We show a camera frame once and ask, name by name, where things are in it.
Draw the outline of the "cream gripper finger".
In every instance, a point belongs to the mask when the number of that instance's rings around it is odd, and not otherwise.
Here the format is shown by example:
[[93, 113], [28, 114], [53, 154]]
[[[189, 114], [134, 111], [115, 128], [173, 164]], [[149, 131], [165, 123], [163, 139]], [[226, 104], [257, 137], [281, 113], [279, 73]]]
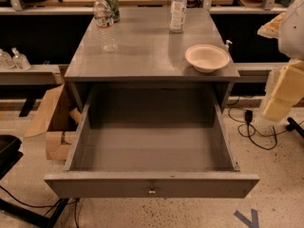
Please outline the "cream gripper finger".
[[275, 87], [262, 111], [262, 116], [273, 122], [282, 120], [304, 97], [304, 62], [291, 60], [278, 75]]
[[279, 15], [277, 15], [275, 18], [273, 18], [271, 21], [269, 21], [265, 25], [261, 26], [258, 29], [257, 34], [259, 36], [262, 36], [265, 38], [277, 39], [279, 30], [280, 30], [281, 20], [284, 15], [285, 15], [285, 13], [282, 12]]

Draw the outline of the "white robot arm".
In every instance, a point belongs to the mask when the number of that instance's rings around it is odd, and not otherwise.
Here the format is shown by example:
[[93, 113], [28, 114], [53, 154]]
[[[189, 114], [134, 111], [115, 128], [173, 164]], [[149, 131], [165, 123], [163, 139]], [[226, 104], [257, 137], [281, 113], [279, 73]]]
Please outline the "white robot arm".
[[261, 26], [257, 34], [276, 38], [279, 51], [290, 58], [279, 71], [262, 111], [265, 119], [278, 122], [304, 97], [304, 0], [294, 0], [285, 12]]

